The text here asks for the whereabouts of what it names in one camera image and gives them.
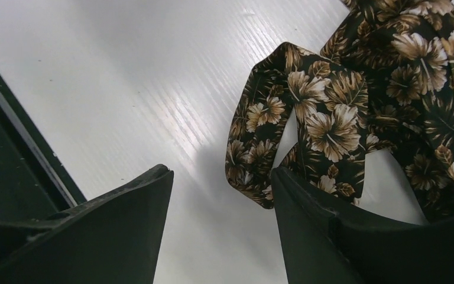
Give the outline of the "brown floral tie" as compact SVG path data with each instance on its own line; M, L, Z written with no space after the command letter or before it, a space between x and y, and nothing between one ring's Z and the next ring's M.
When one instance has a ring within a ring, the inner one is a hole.
M388 151L430 222L454 216L454 3L345 1L322 49L281 43L251 69L231 122L229 185L266 209L290 115L297 141L281 165L350 204L367 154Z

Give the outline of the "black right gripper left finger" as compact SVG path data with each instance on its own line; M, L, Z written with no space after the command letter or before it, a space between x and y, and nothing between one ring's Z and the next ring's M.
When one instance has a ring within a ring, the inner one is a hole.
M153 283L173 182L158 164L47 218L0 220L0 283Z

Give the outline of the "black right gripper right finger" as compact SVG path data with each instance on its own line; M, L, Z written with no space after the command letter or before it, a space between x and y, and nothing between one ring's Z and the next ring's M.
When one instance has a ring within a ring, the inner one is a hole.
M454 217L383 217L286 167L273 170L271 186L289 283L454 283Z

